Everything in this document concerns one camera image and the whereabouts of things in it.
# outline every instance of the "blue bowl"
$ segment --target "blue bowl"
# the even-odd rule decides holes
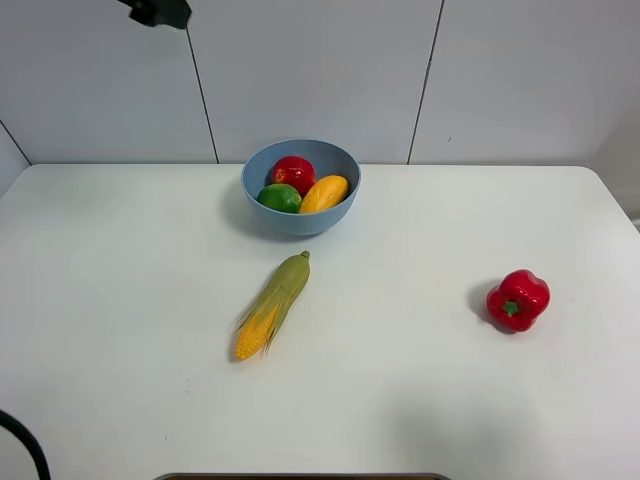
[[[306,158],[316,171],[316,179],[340,175],[349,182],[347,198],[333,208],[316,213],[278,212],[258,203],[258,193],[271,183],[271,169],[287,155]],[[360,187],[360,167],[351,155],[335,145],[318,140],[287,140],[256,153],[242,169],[242,188],[256,214],[272,229],[287,235],[316,235],[333,227],[344,217]]]

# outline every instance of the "bell pepper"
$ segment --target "bell pepper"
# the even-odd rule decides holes
[[[547,283],[529,270],[510,273],[487,295],[487,308],[501,325],[515,331],[529,330],[549,305]]]

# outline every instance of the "corn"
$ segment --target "corn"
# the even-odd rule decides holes
[[[246,360],[261,348],[269,350],[289,308],[306,285],[309,272],[309,252],[306,250],[282,262],[238,322],[235,348],[238,360]]]

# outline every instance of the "green lime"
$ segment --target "green lime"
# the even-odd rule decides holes
[[[279,212],[298,213],[302,197],[291,185],[274,183],[260,190],[258,202]]]

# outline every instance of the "tomato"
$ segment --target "tomato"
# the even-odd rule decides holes
[[[291,155],[281,158],[273,166],[271,181],[273,183],[291,185],[304,197],[313,184],[316,183],[316,172],[308,160]]]

